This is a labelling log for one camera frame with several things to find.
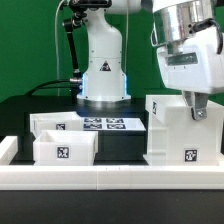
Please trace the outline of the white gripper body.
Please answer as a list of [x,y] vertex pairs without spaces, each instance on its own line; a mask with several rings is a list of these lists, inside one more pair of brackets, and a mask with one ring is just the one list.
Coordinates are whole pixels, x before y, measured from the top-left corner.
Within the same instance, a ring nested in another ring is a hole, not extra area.
[[224,92],[224,49],[217,54],[215,27],[196,33],[183,44],[183,53],[170,55],[157,49],[164,85],[170,89],[206,94]]

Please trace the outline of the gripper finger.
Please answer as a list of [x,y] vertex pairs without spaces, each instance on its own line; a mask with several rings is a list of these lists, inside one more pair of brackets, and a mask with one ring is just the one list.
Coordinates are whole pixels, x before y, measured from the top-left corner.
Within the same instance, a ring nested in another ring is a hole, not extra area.
[[207,118],[208,95],[205,93],[192,93],[192,118],[204,120]]
[[193,95],[190,91],[183,91],[182,92],[183,99],[187,106],[192,107],[193,106]]

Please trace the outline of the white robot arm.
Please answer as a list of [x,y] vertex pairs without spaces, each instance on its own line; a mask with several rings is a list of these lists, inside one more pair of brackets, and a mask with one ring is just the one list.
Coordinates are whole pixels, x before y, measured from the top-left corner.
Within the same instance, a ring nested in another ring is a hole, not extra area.
[[163,83],[180,90],[192,118],[207,117],[210,94],[224,92],[224,32],[214,19],[221,0],[62,0],[73,11],[63,22],[78,98],[97,105],[130,98],[121,69],[122,36],[105,15],[145,9],[153,14],[151,44]]

